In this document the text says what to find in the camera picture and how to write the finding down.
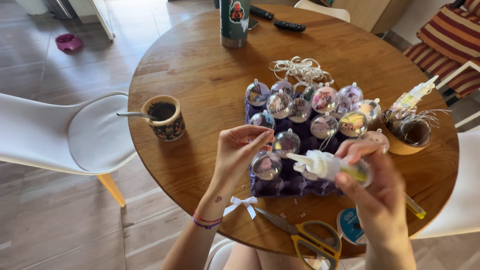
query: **tv remote control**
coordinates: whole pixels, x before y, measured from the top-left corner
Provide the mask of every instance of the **tv remote control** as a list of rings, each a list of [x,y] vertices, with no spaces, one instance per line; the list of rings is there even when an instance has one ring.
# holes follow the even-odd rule
[[[270,13],[270,12],[268,12],[268,11],[265,11],[265,10],[263,10],[263,9],[261,9],[261,8],[257,8],[257,7],[255,7],[255,6],[253,6],[253,5],[250,5],[250,13],[255,14],[255,15],[258,15],[258,16],[260,16],[260,17],[263,17],[263,18],[265,18],[265,19],[267,19],[267,20],[272,20],[272,19],[273,19],[273,16],[274,16],[273,13]]]
[[[279,20],[274,20],[273,25],[281,29],[295,31],[295,32],[303,32],[305,31],[305,29],[307,29],[307,27],[304,25],[298,25],[298,24],[279,21]]]

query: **round wooden table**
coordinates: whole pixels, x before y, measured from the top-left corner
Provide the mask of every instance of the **round wooden table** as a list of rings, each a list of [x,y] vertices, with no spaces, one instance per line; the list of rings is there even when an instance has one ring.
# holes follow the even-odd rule
[[[365,98],[380,98],[388,108],[404,92],[428,78],[401,52],[354,25],[303,9],[258,5],[283,21],[307,26],[296,33],[277,29],[273,22],[254,17],[259,25],[249,32],[248,44],[228,49],[220,44],[218,10],[206,12],[164,33],[147,51],[133,75],[129,111],[140,111],[155,95],[172,95],[181,103],[187,131],[175,142],[157,139],[141,118],[129,118],[133,143],[158,185],[185,211],[193,214],[214,172],[218,134],[245,123],[243,97],[255,78],[271,86],[277,81],[268,65],[294,56],[316,59],[335,80],[333,87],[357,82]],[[446,109],[437,91],[425,96],[419,111]],[[409,194],[426,212],[419,220],[407,211],[409,234],[425,227],[443,208],[455,185],[458,139],[452,118],[437,115],[440,128],[432,131],[431,144],[417,154],[393,155],[407,181]],[[233,196],[251,196],[248,171]],[[283,212],[292,224],[321,220],[336,228],[337,214],[355,207],[348,197],[308,195],[258,199],[255,207],[274,214]],[[288,233],[260,214],[252,220],[240,205],[228,214],[218,231],[236,242],[276,253],[293,255]],[[354,257],[365,247],[342,240],[342,257]]]

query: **left hand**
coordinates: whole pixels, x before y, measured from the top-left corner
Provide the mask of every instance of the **left hand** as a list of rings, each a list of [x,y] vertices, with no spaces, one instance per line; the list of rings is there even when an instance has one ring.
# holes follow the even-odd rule
[[[272,129],[256,125],[222,130],[218,137],[212,184],[234,188],[258,151],[272,150],[272,147],[266,144],[274,141],[273,134]]]

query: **forearm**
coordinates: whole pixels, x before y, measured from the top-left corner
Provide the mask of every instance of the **forearm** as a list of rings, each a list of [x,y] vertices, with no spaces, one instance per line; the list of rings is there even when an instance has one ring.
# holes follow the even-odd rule
[[[365,256],[365,269],[369,270],[415,270],[417,265],[413,257],[413,250],[410,241],[398,243],[398,248],[389,250],[387,248],[375,248],[367,243],[367,254]]]
[[[217,185],[218,181],[216,177],[212,179],[210,187],[197,207],[197,216],[205,221],[218,220],[223,216],[223,211],[233,191],[233,187]],[[196,221],[202,225],[212,224],[198,219]],[[218,225],[207,230],[197,226],[190,219],[167,254],[162,270],[203,270],[217,229]]]

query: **scissors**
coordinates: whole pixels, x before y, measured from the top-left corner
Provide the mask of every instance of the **scissors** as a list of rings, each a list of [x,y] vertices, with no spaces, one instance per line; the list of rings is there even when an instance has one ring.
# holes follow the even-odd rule
[[[284,220],[283,218],[277,215],[269,213],[263,209],[259,209],[259,208],[255,208],[255,209],[257,209],[257,211],[259,211],[271,223],[275,224],[277,227],[281,228],[282,230],[286,231],[291,235],[293,244],[295,245],[295,250],[297,251],[297,255],[307,269],[317,270],[312,266],[310,266],[307,263],[307,261],[304,259],[302,253],[300,252],[299,244],[306,246],[310,250],[316,252],[317,255],[321,255],[326,260],[328,260],[330,262],[329,270],[336,270],[338,266],[338,262],[340,260],[340,252],[342,251],[342,242],[340,241],[340,236],[335,231],[335,229],[332,228],[332,226],[322,221],[306,221],[302,224],[291,225],[286,220]],[[335,244],[330,245],[326,243],[325,240],[320,239],[318,236],[307,231],[305,229],[305,226],[308,224],[319,224],[327,228],[334,236]],[[330,251],[333,255],[329,254],[328,252],[325,252],[324,249]]]

